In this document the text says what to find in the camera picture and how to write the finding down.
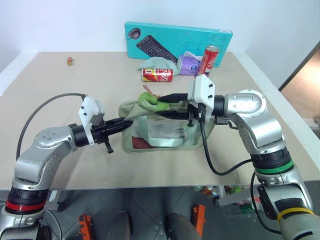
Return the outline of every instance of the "white wall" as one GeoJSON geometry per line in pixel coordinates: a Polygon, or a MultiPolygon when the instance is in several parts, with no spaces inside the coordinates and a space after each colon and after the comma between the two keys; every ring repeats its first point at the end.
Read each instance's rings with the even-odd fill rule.
{"type": "Polygon", "coordinates": [[[1,45],[19,52],[126,51],[126,21],[232,30],[228,51],[276,87],[320,39],[319,0],[1,0],[1,14],[1,45]]]}

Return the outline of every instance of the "red ring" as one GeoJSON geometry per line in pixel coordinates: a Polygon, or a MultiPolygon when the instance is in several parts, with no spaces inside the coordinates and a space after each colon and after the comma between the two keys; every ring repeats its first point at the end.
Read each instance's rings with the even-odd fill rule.
{"type": "Polygon", "coordinates": [[[15,210],[15,211],[32,211],[32,210],[37,210],[40,208],[43,208],[44,205],[46,204],[46,201],[37,204],[37,205],[17,205],[13,204],[11,202],[6,201],[5,206],[9,209],[15,210]]]}

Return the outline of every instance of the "orange bracket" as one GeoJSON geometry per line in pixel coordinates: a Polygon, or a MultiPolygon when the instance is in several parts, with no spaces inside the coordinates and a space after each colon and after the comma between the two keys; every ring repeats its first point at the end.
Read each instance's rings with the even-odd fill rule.
{"type": "Polygon", "coordinates": [[[195,229],[197,233],[202,237],[204,231],[204,224],[207,222],[205,219],[206,206],[198,205],[193,208],[193,217],[195,218],[195,229]]]}
{"type": "Polygon", "coordinates": [[[93,240],[91,233],[92,220],[91,216],[83,213],[79,216],[80,230],[78,236],[82,237],[82,240],[93,240]]]}

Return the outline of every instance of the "purple tissue box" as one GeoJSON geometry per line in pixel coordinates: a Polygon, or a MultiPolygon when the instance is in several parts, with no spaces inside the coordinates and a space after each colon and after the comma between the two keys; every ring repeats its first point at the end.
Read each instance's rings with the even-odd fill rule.
{"type": "Polygon", "coordinates": [[[179,75],[197,75],[200,62],[195,57],[180,55],[176,64],[179,75]]]}

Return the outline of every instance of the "small cork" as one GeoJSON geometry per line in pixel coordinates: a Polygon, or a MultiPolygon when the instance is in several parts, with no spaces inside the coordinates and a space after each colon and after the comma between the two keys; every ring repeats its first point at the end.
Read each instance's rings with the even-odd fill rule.
{"type": "Polygon", "coordinates": [[[72,59],[72,57],[68,57],[67,59],[66,59],[66,64],[68,64],[68,66],[72,66],[72,63],[73,62],[73,59],[72,59]]]}

